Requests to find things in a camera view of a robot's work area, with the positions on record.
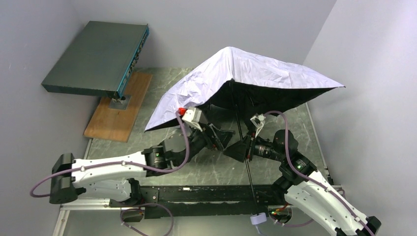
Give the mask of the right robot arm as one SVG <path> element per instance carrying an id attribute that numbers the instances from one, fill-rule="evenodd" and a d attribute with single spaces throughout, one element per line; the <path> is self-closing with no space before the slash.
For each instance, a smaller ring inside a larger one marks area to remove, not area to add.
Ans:
<path id="1" fill-rule="evenodd" d="M 298 151 L 289 130 L 276 131 L 272 140 L 247 134 L 224 150 L 239 162 L 259 156 L 280 162 L 279 177 L 271 186 L 273 196 L 307 214 L 332 236 L 374 236 L 381 227 L 375 216 L 366 216 L 339 194 L 317 167 Z"/>

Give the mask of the purple folding umbrella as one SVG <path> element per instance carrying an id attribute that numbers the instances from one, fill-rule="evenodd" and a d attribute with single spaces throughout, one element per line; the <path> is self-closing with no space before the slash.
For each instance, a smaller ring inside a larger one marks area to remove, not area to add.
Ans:
<path id="1" fill-rule="evenodd" d="M 225 47 L 195 67 L 160 99 L 146 130 L 170 127 L 179 108 L 233 110 L 252 134 L 255 114 L 282 116 L 341 84 L 299 64 Z"/>

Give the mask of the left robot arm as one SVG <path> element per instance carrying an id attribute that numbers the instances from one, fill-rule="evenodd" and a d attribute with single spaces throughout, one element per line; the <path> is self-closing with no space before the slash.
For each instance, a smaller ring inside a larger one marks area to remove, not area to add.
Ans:
<path id="1" fill-rule="evenodd" d="M 223 151 L 234 134 L 210 124 L 202 130 L 192 128 L 187 137 L 174 133 L 158 145 L 125 156 L 86 160 L 62 154 L 52 168 L 49 202 L 65 204 L 85 194 L 138 204 L 143 198 L 140 180 L 168 174 L 204 148 Z"/>

